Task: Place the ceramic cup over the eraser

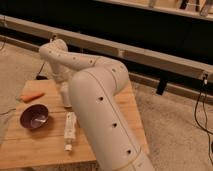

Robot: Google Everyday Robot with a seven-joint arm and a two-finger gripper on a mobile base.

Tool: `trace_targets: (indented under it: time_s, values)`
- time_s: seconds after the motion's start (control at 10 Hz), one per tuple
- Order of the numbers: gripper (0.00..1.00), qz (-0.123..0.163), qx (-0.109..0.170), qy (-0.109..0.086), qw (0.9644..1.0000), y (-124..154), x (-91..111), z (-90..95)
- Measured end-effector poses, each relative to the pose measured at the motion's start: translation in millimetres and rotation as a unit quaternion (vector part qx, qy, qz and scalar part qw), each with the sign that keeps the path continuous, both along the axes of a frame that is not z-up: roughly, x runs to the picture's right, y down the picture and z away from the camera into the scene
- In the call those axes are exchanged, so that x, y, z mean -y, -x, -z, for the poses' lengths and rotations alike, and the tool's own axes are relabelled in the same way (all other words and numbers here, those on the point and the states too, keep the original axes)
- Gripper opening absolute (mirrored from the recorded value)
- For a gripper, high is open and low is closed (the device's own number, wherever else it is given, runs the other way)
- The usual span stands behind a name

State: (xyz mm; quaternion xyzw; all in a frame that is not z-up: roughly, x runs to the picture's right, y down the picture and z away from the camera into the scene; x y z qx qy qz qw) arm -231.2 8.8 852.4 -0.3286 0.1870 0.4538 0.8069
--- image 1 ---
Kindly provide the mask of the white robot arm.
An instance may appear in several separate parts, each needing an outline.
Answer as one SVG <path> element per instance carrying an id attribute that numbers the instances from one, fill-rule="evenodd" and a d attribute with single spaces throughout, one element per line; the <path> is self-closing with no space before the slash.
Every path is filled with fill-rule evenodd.
<path id="1" fill-rule="evenodd" d="M 99 55 L 70 52 L 56 39 L 39 48 L 68 98 L 103 171 L 155 171 L 114 96 L 129 82 L 126 66 Z"/>

